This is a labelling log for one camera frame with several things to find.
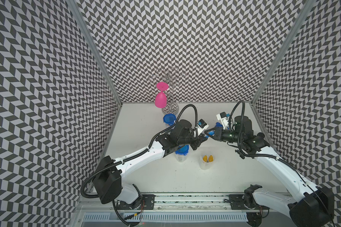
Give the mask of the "clear cup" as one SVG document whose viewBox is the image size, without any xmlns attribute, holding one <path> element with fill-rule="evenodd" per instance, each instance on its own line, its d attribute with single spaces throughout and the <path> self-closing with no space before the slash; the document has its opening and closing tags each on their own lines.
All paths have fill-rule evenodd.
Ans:
<svg viewBox="0 0 341 227">
<path fill-rule="evenodd" d="M 201 170 L 210 169 L 215 162 L 215 158 L 213 155 L 202 155 L 199 158 L 199 167 Z"/>
<path fill-rule="evenodd" d="M 183 163 L 187 160 L 188 155 L 184 154 L 175 154 L 176 160 L 180 163 Z"/>
</svg>

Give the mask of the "blue toothbrush back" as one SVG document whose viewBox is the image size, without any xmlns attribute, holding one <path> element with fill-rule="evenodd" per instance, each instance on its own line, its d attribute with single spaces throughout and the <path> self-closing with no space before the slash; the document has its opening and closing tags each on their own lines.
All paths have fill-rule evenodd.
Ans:
<svg viewBox="0 0 341 227">
<path fill-rule="evenodd" d="M 207 130 L 207 131 L 204 131 L 206 137 L 210 137 L 210 138 L 214 138 L 215 136 L 215 130 Z"/>
</svg>

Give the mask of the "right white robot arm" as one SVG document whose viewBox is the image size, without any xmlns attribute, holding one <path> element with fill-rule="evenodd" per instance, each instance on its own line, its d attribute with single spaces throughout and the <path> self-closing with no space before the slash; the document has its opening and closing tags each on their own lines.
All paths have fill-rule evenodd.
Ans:
<svg viewBox="0 0 341 227">
<path fill-rule="evenodd" d="M 298 227 L 322 227 L 333 223 L 334 193 L 327 187 L 320 187 L 302 176 L 290 163 L 284 160 L 265 140 L 263 133 L 253 134 L 250 119 L 245 116 L 245 102 L 239 101 L 241 114 L 225 112 L 217 114 L 222 124 L 215 130 L 215 140 L 234 147 L 240 158 L 253 159 L 267 168 L 287 189 L 291 198 L 278 195 L 261 185 L 250 185 L 244 190 L 243 204 L 252 210 L 268 207 L 289 217 Z"/>
</svg>

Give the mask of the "blue lid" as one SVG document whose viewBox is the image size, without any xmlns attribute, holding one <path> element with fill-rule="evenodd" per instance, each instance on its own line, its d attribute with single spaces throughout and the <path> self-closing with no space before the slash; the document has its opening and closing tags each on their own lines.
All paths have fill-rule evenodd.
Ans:
<svg viewBox="0 0 341 227">
<path fill-rule="evenodd" d="M 176 150 L 175 154 L 179 155 L 179 156 L 186 156 L 188 154 L 188 152 L 189 152 L 189 145 L 185 145 L 183 147 L 179 147 Z"/>
<path fill-rule="evenodd" d="M 174 114 L 165 114 L 163 117 L 163 122 L 166 125 L 166 127 L 170 127 L 175 124 L 177 117 Z"/>
<path fill-rule="evenodd" d="M 221 128 L 223 128 L 222 124 L 219 123 L 219 122 L 216 123 L 215 127 L 221 127 Z"/>
</svg>

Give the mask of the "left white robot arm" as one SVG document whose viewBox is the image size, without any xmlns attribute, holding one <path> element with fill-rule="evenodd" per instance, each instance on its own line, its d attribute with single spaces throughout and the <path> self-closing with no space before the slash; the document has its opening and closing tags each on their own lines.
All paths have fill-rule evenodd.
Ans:
<svg viewBox="0 0 341 227">
<path fill-rule="evenodd" d="M 173 125 L 155 134 L 145 148 L 116 159 L 104 157 L 95 172 L 83 181 L 80 187 L 81 196 L 87 199 L 98 198 L 103 204 L 122 201 L 133 209 L 138 208 L 143 195 L 136 185 L 123 182 L 128 175 L 185 146 L 197 150 L 206 141 L 202 132 L 208 125 L 198 118 L 198 110 L 193 104 L 184 106 L 180 113 L 188 108 L 194 110 L 194 124 L 178 116 Z"/>
</svg>

